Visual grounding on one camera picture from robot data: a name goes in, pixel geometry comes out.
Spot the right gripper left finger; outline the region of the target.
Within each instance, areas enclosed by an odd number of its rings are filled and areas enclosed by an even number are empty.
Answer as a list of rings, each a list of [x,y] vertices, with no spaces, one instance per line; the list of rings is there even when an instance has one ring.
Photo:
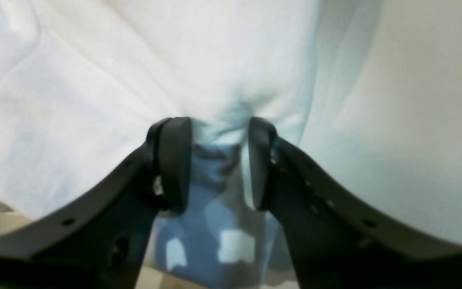
[[[133,289],[154,220],[187,206],[191,120],[152,125],[145,143],[84,195],[0,236],[0,289]]]

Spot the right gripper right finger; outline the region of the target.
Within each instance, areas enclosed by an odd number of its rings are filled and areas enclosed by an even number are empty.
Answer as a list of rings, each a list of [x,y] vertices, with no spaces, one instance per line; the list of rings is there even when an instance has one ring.
[[[301,289],[462,289],[462,245],[348,192],[263,118],[249,122],[253,204],[280,223]]]

